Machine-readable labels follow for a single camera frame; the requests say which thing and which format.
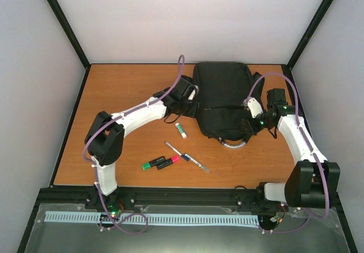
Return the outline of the green white glue stick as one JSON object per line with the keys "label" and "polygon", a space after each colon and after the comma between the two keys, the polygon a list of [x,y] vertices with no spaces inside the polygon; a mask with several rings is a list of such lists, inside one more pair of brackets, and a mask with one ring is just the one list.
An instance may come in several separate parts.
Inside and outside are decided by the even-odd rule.
{"label": "green white glue stick", "polygon": [[175,126],[178,129],[178,131],[179,131],[180,135],[182,136],[182,138],[183,139],[186,139],[187,138],[187,134],[184,131],[184,129],[182,128],[181,124],[180,123],[175,123]]}

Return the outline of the black student bag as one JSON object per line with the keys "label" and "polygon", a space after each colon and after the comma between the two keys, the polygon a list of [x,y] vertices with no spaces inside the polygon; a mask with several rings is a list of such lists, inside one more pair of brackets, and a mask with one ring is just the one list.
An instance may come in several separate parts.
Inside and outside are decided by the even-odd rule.
{"label": "black student bag", "polygon": [[194,118],[201,133],[216,139],[227,148],[242,148],[251,138],[242,126],[250,113],[243,102],[252,96],[261,102],[264,79],[250,94],[253,84],[262,75],[252,73],[247,64],[239,62],[201,62],[193,69],[192,84],[198,88],[194,98]]}

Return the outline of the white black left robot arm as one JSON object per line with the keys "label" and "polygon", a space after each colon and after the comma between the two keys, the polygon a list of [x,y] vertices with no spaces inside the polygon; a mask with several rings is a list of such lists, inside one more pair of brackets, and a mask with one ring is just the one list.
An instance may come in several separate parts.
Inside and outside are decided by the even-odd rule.
{"label": "white black left robot arm", "polygon": [[134,130],[171,114],[193,117],[199,87],[187,76],[179,77],[171,88],[153,94],[146,101],[125,111],[99,112],[85,138],[82,152],[96,169],[96,186],[101,191],[98,202],[106,209],[117,205],[115,164],[122,154],[123,141]]}

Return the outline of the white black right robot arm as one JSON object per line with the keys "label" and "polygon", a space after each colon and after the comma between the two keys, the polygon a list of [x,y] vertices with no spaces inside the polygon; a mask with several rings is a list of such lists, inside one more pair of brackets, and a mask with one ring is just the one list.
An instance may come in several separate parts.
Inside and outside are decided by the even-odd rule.
{"label": "white black right robot arm", "polygon": [[284,183],[264,183],[265,199],[300,208],[329,209],[340,177],[337,163],[329,162],[310,136],[299,109],[289,105],[284,89],[267,92],[267,109],[254,97],[243,106],[248,117],[242,127],[249,135],[266,129],[275,138],[282,134],[291,152],[294,168]]}

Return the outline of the blue capped white marker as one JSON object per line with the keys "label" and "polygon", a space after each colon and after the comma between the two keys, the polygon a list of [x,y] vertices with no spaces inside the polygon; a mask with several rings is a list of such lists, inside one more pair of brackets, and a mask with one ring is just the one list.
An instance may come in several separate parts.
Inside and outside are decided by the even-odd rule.
{"label": "blue capped white marker", "polygon": [[165,142],[165,144],[171,149],[173,150],[176,154],[178,154],[181,158],[183,158],[186,161],[189,161],[190,158],[187,157],[185,154],[182,154],[180,151],[178,151],[173,145],[171,145],[169,142]]}

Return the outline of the pink black highlighter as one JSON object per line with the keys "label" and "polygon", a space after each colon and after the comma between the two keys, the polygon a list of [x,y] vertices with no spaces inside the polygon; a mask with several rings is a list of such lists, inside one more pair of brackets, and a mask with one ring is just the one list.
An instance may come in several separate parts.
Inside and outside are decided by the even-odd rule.
{"label": "pink black highlighter", "polygon": [[161,163],[159,163],[156,167],[157,167],[157,170],[161,170],[163,168],[166,168],[176,162],[178,162],[180,160],[180,156],[179,155],[175,155]]}

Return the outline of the silver pen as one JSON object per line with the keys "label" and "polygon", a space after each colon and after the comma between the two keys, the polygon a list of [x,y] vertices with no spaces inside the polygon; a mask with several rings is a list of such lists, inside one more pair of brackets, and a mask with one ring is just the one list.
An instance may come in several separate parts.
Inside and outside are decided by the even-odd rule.
{"label": "silver pen", "polygon": [[189,157],[189,160],[191,161],[191,162],[193,162],[195,165],[197,165],[198,167],[200,167],[203,171],[205,171],[205,172],[207,172],[207,173],[209,173],[210,172],[210,170],[206,167],[206,166],[204,166],[204,165],[202,165],[200,162],[198,162],[196,159],[194,159],[194,158],[192,158],[192,157]]}

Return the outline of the green black highlighter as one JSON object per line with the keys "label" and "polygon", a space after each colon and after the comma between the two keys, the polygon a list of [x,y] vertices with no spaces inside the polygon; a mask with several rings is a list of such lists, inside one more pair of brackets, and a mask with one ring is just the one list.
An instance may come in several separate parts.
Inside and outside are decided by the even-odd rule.
{"label": "green black highlighter", "polygon": [[150,168],[152,168],[152,167],[154,167],[154,166],[156,166],[156,165],[158,165],[158,164],[160,164],[160,163],[162,163],[162,162],[164,162],[166,159],[165,159],[165,157],[164,156],[161,156],[161,157],[158,157],[158,158],[156,158],[156,159],[153,159],[153,160],[151,160],[151,161],[149,161],[149,162],[147,162],[147,163],[144,163],[143,165],[142,165],[142,169],[145,171],[145,170],[148,170],[148,169],[150,169]]}

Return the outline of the black aluminium frame rail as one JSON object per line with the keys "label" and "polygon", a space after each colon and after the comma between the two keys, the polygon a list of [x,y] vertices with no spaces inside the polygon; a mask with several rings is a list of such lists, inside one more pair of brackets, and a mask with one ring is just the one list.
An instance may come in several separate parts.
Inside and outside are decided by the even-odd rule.
{"label": "black aluminium frame rail", "polygon": [[109,196],[95,186],[54,186],[39,191],[36,205],[83,204],[86,209],[137,211],[139,206],[220,206],[253,214],[278,211],[281,200],[267,200],[261,186],[256,189],[187,189],[119,187]]}

